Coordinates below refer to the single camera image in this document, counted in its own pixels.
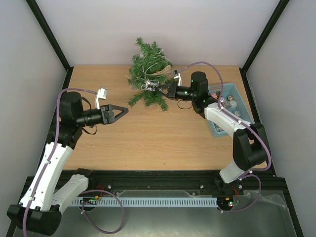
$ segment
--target white wall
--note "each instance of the white wall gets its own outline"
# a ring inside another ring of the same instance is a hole
[[[306,237],[316,232],[315,16],[316,1],[290,1],[248,73]]]
[[[34,175],[55,101],[65,78],[59,62],[24,0],[0,7],[0,236],[26,177]]]
[[[242,66],[278,0],[38,0],[74,64],[130,64],[137,37],[174,64]]]

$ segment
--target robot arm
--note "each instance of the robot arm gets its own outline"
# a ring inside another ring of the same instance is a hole
[[[269,148],[263,125],[251,124],[226,109],[219,108],[218,101],[208,94],[208,80],[205,73],[192,73],[190,87],[180,86],[181,77],[177,71],[174,72],[174,79],[177,81],[157,87],[157,92],[169,99],[192,101],[192,107],[197,114],[216,123],[233,139],[233,161],[220,171],[220,176],[226,184],[268,159],[260,142],[245,127],[245,125],[251,127]]]
[[[61,216],[71,202],[88,188],[91,171],[79,169],[71,179],[57,192],[55,187],[62,169],[75,149],[78,139],[82,135],[82,128],[96,124],[110,124],[128,113],[128,108],[115,105],[99,105],[99,99],[105,99],[107,89],[101,88],[97,92],[95,109],[83,110],[82,97],[78,92],[67,92],[60,100],[60,124],[56,149],[51,160],[47,160],[54,146],[56,125],[52,125],[47,136],[46,146],[38,171],[19,205],[11,205],[7,211],[8,217],[14,224],[22,228],[23,215],[31,200],[28,212],[27,230],[52,235],[58,228]],[[115,115],[114,110],[121,111]],[[32,192],[35,183],[40,178],[34,196]]]

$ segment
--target wooden table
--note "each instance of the wooden table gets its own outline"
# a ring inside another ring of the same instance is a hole
[[[236,85],[250,111],[238,67],[217,68],[224,82]],[[101,104],[129,107],[127,101],[136,90],[127,83],[128,69],[129,66],[75,66],[69,87],[106,87],[107,99]],[[191,73],[195,71],[205,72],[210,85],[220,83],[209,66],[194,66],[181,73],[183,85],[190,85]],[[94,104],[94,95],[82,95]],[[129,113],[117,122],[98,125],[96,135],[84,133],[64,169],[212,170],[232,162],[231,137],[212,137],[207,121],[193,109],[180,110],[177,101],[167,102],[169,111],[162,112],[158,105],[145,107],[141,101],[129,107]],[[190,105],[181,102],[182,107]]]

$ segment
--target purple cable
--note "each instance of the purple cable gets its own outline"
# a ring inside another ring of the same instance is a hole
[[[234,213],[234,212],[245,211],[245,210],[249,209],[250,207],[252,207],[258,201],[258,199],[260,198],[260,193],[261,193],[261,180],[259,179],[259,177],[257,175],[254,175],[254,174],[245,175],[243,178],[248,178],[248,177],[255,177],[258,180],[258,182],[259,182],[259,191],[258,191],[258,195],[257,195],[256,199],[251,204],[249,204],[248,206],[246,206],[246,207],[244,207],[242,209],[238,209],[238,210],[223,211],[220,207],[218,207],[218,209],[221,212],[223,212],[223,213]]]
[[[223,113],[225,113],[228,117],[230,117],[232,120],[236,121],[236,122],[239,122],[237,118],[235,118],[234,116],[232,116],[226,109],[223,108],[222,104],[221,104],[221,101],[222,101],[222,95],[224,93],[224,81],[223,81],[223,78],[221,76],[221,74],[219,73],[219,71],[217,70],[217,68],[215,68],[212,64],[210,63],[207,63],[207,62],[204,62],[204,61],[199,61],[199,62],[195,62],[195,63],[192,63],[192,64],[189,64],[188,66],[184,67],[183,69],[181,69],[179,71],[182,72],[184,70],[186,70],[187,68],[191,67],[191,66],[194,66],[194,65],[197,65],[197,64],[206,64],[208,66],[210,66],[211,68],[213,68],[215,70],[215,72],[217,73],[219,79],[221,80],[221,93],[220,93],[220,96],[219,96],[219,99],[218,99],[218,107],[221,108],[221,111]],[[254,170],[254,171],[265,171],[265,170],[268,170],[270,167],[271,167],[271,164],[272,164],[272,158],[271,158],[271,154],[269,152],[269,149],[268,147],[266,146],[266,144],[264,143],[264,141],[258,136],[258,134],[250,127],[248,126],[247,124],[245,124],[244,122],[241,122],[240,123],[241,125],[243,125],[244,127],[246,127],[256,138],[257,140],[260,142],[261,146],[263,147],[263,149],[266,151],[267,153],[267,156],[268,156],[268,164],[265,168],[260,168],[260,169],[257,169],[257,168],[254,168],[254,169],[251,169],[251,170]],[[245,175],[247,175],[249,173],[249,171],[245,172],[244,174],[242,174],[239,178],[244,178]]]
[[[57,147],[57,142],[58,142],[58,136],[59,136],[59,104],[60,104],[60,98],[61,98],[61,95],[67,91],[67,90],[77,90],[77,91],[83,91],[83,92],[88,92],[88,93],[92,93],[92,94],[96,94],[97,92],[93,91],[93,90],[85,90],[85,89],[78,89],[78,88],[66,88],[66,89],[63,89],[59,92],[58,94],[58,97],[57,97],[57,107],[56,107],[56,136],[55,136],[55,140],[54,140],[54,146],[53,146],[53,149],[51,151],[51,153],[49,154],[48,158],[47,158],[47,161],[50,161],[55,150],[56,150],[56,147]],[[35,184],[34,184],[34,188],[32,190],[32,193],[31,193],[31,197],[34,197],[35,193],[36,193],[36,190],[40,184],[40,180],[47,168],[48,164],[46,163],[44,166],[43,166],[43,169],[40,171],[39,173],[39,177],[38,179],[36,180]],[[23,236],[24,237],[28,237],[28,234],[27,234],[27,230],[26,230],[26,220],[27,220],[27,216],[28,216],[28,212],[30,210],[30,206],[31,206],[31,203],[32,203],[32,200],[29,200],[28,201],[28,204],[25,208],[25,211],[24,211],[24,215],[23,215],[23,224],[22,224],[22,229],[23,229]]]
[[[121,209],[122,209],[122,213],[123,213],[122,222],[120,223],[120,226],[119,226],[115,231],[109,232],[109,231],[104,231],[103,229],[100,229],[99,227],[97,227],[97,226],[90,220],[90,218],[88,217],[88,215],[87,215],[86,212],[84,211],[84,205],[86,205],[87,201],[84,202],[83,205],[82,205],[82,207],[81,207],[82,214],[85,216],[85,218],[87,219],[87,221],[88,221],[96,230],[98,230],[98,231],[101,232],[101,233],[104,233],[104,234],[115,234],[115,233],[119,232],[119,231],[123,228],[123,226],[124,226],[124,224],[125,224],[125,210],[124,210],[124,208],[123,208],[122,202],[119,200],[119,198],[118,198],[117,196],[115,196],[114,194],[112,194],[112,193],[110,193],[110,192],[108,192],[108,191],[105,191],[105,190],[99,190],[99,189],[88,190],[88,191],[83,191],[81,194],[88,194],[88,193],[93,193],[93,192],[103,192],[103,193],[106,193],[106,194],[112,196],[113,198],[115,198],[115,199],[118,201],[118,203],[119,203],[119,205],[120,205],[120,207],[121,207]]]

